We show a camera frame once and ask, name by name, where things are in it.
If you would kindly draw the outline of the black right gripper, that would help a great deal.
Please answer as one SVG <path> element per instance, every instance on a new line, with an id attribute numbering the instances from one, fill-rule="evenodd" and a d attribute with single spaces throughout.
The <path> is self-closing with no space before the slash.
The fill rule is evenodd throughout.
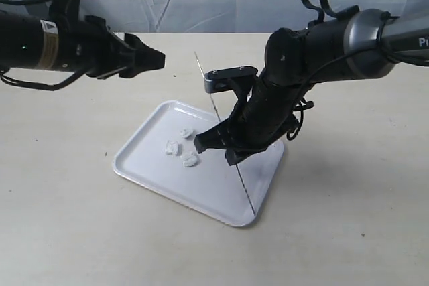
<path id="1" fill-rule="evenodd" d="M 198 154 L 225 150 L 227 163 L 238 165 L 283 135 L 292 139 L 302 126 L 302 119 L 294 115 L 296 109 L 302 110 L 299 86 L 255 84 L 234 93 L 237 103 L 229 118 L 195 136 Z"/>

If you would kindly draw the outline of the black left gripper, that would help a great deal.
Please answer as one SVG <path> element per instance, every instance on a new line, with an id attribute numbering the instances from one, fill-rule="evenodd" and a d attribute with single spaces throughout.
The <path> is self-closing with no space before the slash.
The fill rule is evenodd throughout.
<path id="1" fill-rule="evenodd" d="M 116 74 L 136 77 L 165 67 L 163 52 L 131 33 L 120 38 L 101 17 L 87 15 L 76 21 L 59 17 L 55 23 L 59 45 L 52 70 L 76 72 L 86 68 L 86 75 L 91 78 L 109 78 Z"/>

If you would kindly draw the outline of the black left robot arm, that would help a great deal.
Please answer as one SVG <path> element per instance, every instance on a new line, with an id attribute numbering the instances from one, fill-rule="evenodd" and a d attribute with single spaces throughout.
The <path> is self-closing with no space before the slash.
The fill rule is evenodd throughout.
<path id="1" fill-rule="evenodd" d="M 84 70 L 87 76 L 104 80 L 161 70 L 165 61 L 164 53 L 138 36 L 126 33 L 119 38 L 97 16 L 45 20 L 1 12 L 1 66 L 5 68 Z"/>

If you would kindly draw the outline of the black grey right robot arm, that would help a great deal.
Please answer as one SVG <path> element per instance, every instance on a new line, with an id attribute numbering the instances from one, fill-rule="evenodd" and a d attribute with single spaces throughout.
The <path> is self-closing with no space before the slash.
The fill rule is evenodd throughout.
<path id="1" fill-rule="evenodd" d="M 199 153 L 225 152 L 229 165 L 264 152 L 281 137 L 293 140 L 314 103 L 305 96 L 325 82 L 379 79 L 400 63 L 428 65 L 428 14 L 395 16 L 354 5 L 334 11 L 328 0 L 301 0 L 317 18 L 306 28 L 281 28 L 267 40 L 264 67 L 240 66 L 204 75 L 209 94 L 233 91 L 231 114 L 197 134 Z"/>

